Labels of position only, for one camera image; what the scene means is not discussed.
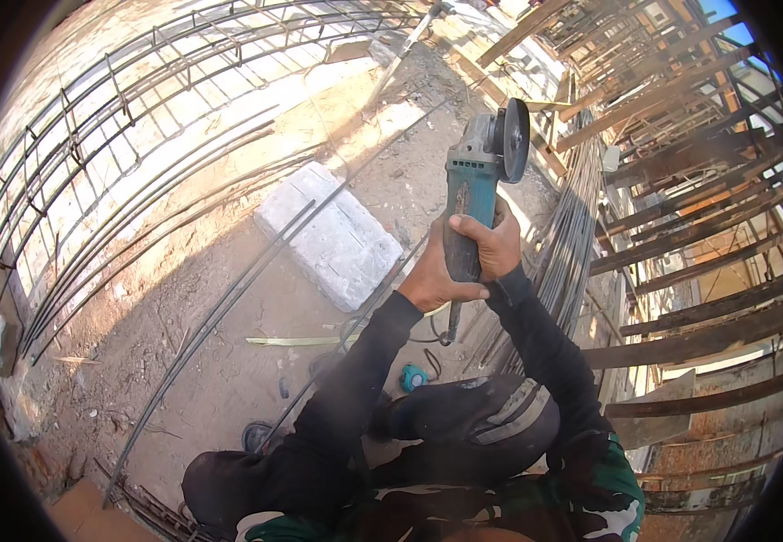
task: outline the grinder body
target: grinder body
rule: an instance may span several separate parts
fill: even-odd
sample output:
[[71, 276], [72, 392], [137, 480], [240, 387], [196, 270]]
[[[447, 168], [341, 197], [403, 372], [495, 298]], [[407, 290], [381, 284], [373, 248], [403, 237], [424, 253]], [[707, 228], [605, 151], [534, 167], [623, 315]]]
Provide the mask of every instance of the grinder body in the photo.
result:
[[[487, 227], [494, 223], [494, 202], [499, 172], [494, 151], [496, 116], [477, 114], [464, 128], [461, 141], [449, 149], [446, 159], [446, 216], [466, 214]], [[446, 269], [456, 282], [476, 282], [479, 279], [479, 250], [470, 238], [443, 228], [443, 248]], [[443, 338], [455, 340], [461, 317], [461, 303], [451, 304], [449, 331]]]
[[[512, 98], [496, 114], [470, 118], [457, 145], [446, 156], [446, 216], [466, 214], [488, 228], [494, 227], [497, 181], [516, 183], [527, 165], [529, 114], [521, 100]], [[443, 227], [446, 269], [456, 282], [476, 282], [481, 274], [475, 241]], [[449, 330], [440, 343], [455, 340], [461, 319], [461, 303], [452, 302]]]

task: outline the grinder handle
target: grinder handle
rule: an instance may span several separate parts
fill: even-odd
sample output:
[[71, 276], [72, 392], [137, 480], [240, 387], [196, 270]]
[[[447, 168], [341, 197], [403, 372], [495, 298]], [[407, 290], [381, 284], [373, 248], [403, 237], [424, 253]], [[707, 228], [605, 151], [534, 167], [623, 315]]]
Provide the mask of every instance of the grinder handle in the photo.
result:
[[[447, 171], [448, 192], [446, 215], [466, 214], [491, 228], [494, 225], [496, 179], [491, 175], [467, 174], [459, 170]], [[446, 269], [456, 282], [477, 282], [482, 271], [479, 266], [479, 247], [471, 238], [455, 232], [446, 222], [443, 225], [443, 249]], [[441, 344], [450, 344], [457, 336], [461, 319], [461, 302], [453, 301], [449, 311], [449, 330], [442, 333]]]

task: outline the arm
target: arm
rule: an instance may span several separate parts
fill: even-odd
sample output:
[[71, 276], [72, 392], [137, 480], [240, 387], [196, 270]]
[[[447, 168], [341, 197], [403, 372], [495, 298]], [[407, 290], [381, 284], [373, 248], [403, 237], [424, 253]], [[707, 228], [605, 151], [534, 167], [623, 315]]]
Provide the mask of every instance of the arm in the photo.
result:
[[[328, 525], [352, 494], [347, 463], [361, 446], [377, 399], [397, 352], [425, 312], [452, 299], [486, 299], [480, 284], [456, 283], [443, 254], [443, 222], [435, 220], [424, 253], [410, 275], [373, 312], [359, 340], [332, 369], [295, 421], [295, 433], [266, 460], [261, 509], [285, 516], [251, 529], [252, 537], [274, 540], [274, 527], [293, 535], [293, 524]], [[305, 534], [303, 539], [311, 539]]]
[[544, 384], [559, 406], [560, 428], [554, 448], [562, 448], [585, 431], [612, 431], [600, 415], [593, 374], [581, 350], [536, 297], [521, 264], [488, 287], [488, 306], [512, 338], [525, 374]]
[[629, 540], [644, 516], [644, 493], [611, 424], [600, 414], [581, 350], [557, 327], [524, 274], [515, 217], [502, 199], [496, 206], [493, 230], [464, 217], [452, 217], [450, 226], [479, 245], [488, 306], [512, 338], [524, 372], [544, 384], [559, 406], [559, 433], [541, 487], [569, 506], [579, 537], [616, 533]]

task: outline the dirt ground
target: dirt ground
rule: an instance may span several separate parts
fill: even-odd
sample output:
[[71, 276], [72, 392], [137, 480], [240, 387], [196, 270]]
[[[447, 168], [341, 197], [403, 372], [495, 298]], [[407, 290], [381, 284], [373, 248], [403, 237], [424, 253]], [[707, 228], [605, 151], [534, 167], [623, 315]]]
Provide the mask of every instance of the dirt ground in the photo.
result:
[[[380, 97], [374, 115], [361, 111], [361, 104], [376, 78], [374, 71], [354, 75], [314, 96], [321, 118], [310, 102], [282, 114], [274, 134], [195, 174], [145, 222], [262, 163], [321, 142], [326, 130], [334, 145], [323, 146], [317, 158], [339, 177], [346, 177], [397, 131], [451, 97], [406, 138], [379, 154], [351, 184], [353, 194], [407, 254], [443, 209], [448, 147], [457, 142], [472, 114], [487, 112], [489, 107], [478, 93], [459, 93], [470, 80], [452, 70], [440, 52], [421, 43]], [[31, 451], [30, 462], [43, 471], [38, 483], [41, 493], [54, 497], [82, 474], [92, 474], [93, 458], [107, 468], [114, 465], [184, 334], [195, 329], [234, 277], [267, 244], [252, 211], [274, 184], [236, 198], [170, 234], [82, 309], [60, 334], [62, 348], [52, 345], [36, 367], [19, 363], [15, 379], [19, 385], [5, 398], [5, 407], [7, 412], [20, 411], [22, 423], [30, 426], [22, 429], [29, 436], [17, 447], [25, 456]], [[548, 220], [554, 196], [540, 172], [530, 169], [520, 185], [505, 188], [534, 227]], [[112, 244], [107, 250], [116, 248]], [[464, 325], [479, 304], [466, 308]], [[177, 509], [182, 500], [180, 481], [190, 461], [205, 450], [240, 449], [244, 426], [276, 419], [307, 382], [308, 363], [330, 349], [262, 347], [248, 344], [246, 338], [337, 336], [350, 316], [335, 309], [289, 254], [280, 254], [213, 330], [150, 418], [126, 464], [129, 483], [144, 486]], [[438, 326], [444, 327], [442, 313]], [[462, 374], [462, 369], [482, 331], [474, 330], [463, 344], [429, 345], [443, 365], [441, 382], [478, 375], [477, 371]], [[428, 322], [419, 323], [413, 336], [430, 337]], [[429, 370], [423, 348], [415, 343], [403, 348], [389, 374], [388, 392], [402, 393], [397, 377], [406, 363]], [[86, 356], [100, 363], [64, 363], [54, 361], [56, 355]], [[291, 428], [298, 410], [285, 428]], [[383, 462], [394, 453], [394, 447], [378, 447], [369, 450], [369, 460]]]

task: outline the debris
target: debris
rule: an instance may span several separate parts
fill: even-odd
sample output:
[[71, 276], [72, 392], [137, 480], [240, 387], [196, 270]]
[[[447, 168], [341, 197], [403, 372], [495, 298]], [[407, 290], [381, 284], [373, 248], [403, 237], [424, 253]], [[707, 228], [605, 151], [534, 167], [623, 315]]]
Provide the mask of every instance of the debris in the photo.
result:
[[326, 63], [331, 64], [367, 56], [372, 44], [373, 40], [367, 36], [336, 40], [328, 46]]
[[75, 357], [73, 355], [64, 355], [61, 357], [53, 357], [52, 358], [55, 361], [58, 362], [67, 362], [67, 363], [87, 363], [89, 365], [101, 365], [102, 362], [98, 362], [97, 360], [93, 360], [87, 357]]
[[115, 299], [120, 301], [121, 299], [127, 297], [129, 294], [126, 291], [126, 288], [122, 283], [117, 283], [114, 288], [112, 294], [114, 295]]
[[[358, 333], [353, 333], [346, 339], [347, 342], [354, 342], [359, 338]], [[313, 346], [317, 344], [337, 344], [340, 337], [337, 336], [309, 336], [297, 338], [280, 338], [273, 336], [249, 336], [247, 342], [250, 344], [262, 344], [264, 346]]]

